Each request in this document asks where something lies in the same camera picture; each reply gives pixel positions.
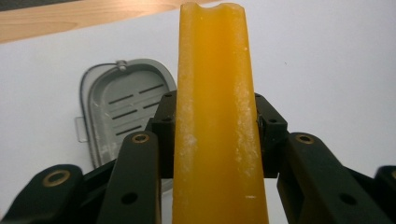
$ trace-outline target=yellow plastic block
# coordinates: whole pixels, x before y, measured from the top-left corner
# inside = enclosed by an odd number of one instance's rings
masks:
[[[268,223],[245,11],[182,6],[174,224]]]

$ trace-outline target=dark floor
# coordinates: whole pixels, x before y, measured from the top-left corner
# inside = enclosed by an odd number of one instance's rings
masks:
[[[0,11],[20,9],[25,7],[41,7],[78,0],[0,0]]]

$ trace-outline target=gray soap dish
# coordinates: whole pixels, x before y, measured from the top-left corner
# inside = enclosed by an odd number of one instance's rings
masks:
[[[99,64],[81,80],[81,104],[95,167],[117,158],[122,140],[145,130],[163,94],[176,89],[159,62],[137,59]]]

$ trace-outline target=black mechanical arm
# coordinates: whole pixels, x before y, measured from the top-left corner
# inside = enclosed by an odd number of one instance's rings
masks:
[[[6,223],[161,223],[161,178],[173,177],[175,91],[166,93],[145,131],[125,137],[115,161],[83,175],[74,165],[37,174],[1,221]],[[289,223],[396,223],[396,166],[374,178],[344,167],[309,133],[256,94],[265,178],[277,188]]]

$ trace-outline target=round hole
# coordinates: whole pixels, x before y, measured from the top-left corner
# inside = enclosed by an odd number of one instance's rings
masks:
[[[296,135],[296,139],[297,141],[304,143],[304,144],[313,144],[314,143],[314,139],[311,138],[308,135],[304,135],[304,134],[298,134]]]
[[[345,193],[340,194],[340,199],[341,201],[343,201],[343,203],[347,203],[349,205],[355,205],[357,203],[354,197]]]
[[[166,118],[166,119],[162,119],[162,121],[169,122],[169,121],[172,121],[172,119],[171,118]]]
[[[149,136],[145,133],[139,133],[132,137],[132,141],[135,143],[145,143],[149,140]]]
[[[121,198],[121,202],[123,204],[131,204],[136,202],[137,200],[137,194],[131,192],[131,193],[126,193],[124,196]]]
[[[51,188],[61,185],[70,177],[70,172],[67,170],[56,170],[44,177],[43,185],[44,187]]]

